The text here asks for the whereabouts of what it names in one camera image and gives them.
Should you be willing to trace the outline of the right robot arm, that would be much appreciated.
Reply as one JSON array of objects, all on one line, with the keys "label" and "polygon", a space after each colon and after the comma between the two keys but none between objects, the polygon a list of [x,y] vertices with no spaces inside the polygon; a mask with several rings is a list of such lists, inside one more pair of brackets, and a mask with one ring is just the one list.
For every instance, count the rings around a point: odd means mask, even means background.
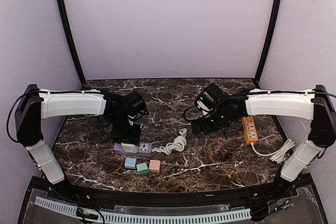
[{"label": "right robot arm", "polygon": [[194,101],[202,116],[191,120],[192,131],[195,135],[226,131],[243,117],[259,115],[309,121],[307,136],[282,165],[280,179],[268,187],[269,197],[278,200],[287,193],[287,182],[294,182],[319,154],[335,143],[335,109],[331,97],[323,85],[302,91],[239,88],[228,94],[211,83]]}]

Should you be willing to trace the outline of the white cube power socket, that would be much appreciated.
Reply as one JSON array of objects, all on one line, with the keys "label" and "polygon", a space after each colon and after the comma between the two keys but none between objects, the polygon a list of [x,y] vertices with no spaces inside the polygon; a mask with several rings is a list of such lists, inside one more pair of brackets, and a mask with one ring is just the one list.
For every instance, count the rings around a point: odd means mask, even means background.
[{"label": "white cube power socket", "polygon": [[139,151],[139,146],[129,143],[121,143],[121,147],[125,153],[136,154]]}]

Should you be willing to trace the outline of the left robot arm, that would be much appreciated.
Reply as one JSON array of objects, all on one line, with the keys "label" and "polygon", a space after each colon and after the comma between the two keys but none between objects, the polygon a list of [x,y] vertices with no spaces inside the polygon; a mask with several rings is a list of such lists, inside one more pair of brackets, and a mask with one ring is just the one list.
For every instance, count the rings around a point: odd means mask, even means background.
[{"label": "left robot arm", "polygon": [[136,121],[148,113],[146,102],[136,91],[120,95],[111,90],[48,90],[30,84],[11,107],[16,137],[36,162],[46,179],[54,185],[54,193],[63,201],[74,197],[74,189],[52,150],[44,140],[42,121],[75,115],[104,116],[112,126],[110,138],[126,150],[140,143],[141,127]]}]

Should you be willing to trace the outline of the purple power strip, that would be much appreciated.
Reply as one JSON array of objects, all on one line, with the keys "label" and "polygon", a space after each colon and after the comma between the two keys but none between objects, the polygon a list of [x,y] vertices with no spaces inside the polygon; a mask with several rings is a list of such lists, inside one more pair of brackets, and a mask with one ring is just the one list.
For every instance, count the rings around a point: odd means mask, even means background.
[{"label": "purple power strip", "polygon": [[152,152],[152,144],[147,142],[140,142],[138,144],[139,151],[136,154],[125,153],[121,147],[121,144],[115,143],[113,150],[116,154],[123,154],[127,156],[145,156],[150,157]]}]

